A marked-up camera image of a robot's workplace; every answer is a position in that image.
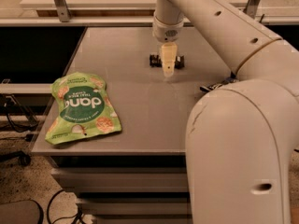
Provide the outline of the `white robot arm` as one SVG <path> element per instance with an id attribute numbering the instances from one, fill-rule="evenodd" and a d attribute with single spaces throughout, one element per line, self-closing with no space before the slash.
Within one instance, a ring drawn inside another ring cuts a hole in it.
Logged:
<path id="1" fill-rule="evenodd" d="M 203 96 L 187 122 L 193 224 L 291 224 L 297 50 L 225 0 L 166 1 L 238 78 Z"/>

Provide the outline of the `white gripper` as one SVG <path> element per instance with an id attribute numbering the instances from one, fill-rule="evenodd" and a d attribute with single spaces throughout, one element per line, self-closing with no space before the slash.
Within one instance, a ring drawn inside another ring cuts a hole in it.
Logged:
<path id="1" fill-rule="evenodd" d="M 174 41 L 178 39 L 183 25 L 184 15 L 181 12 L 162 18 L 159 18 L 157 13 L 153 15 L 152 33 L 159 42 L 163 43 L 160 48 L 160 59 L 165 77 L 174 74 L 178 52 L 178 46 Z"/>

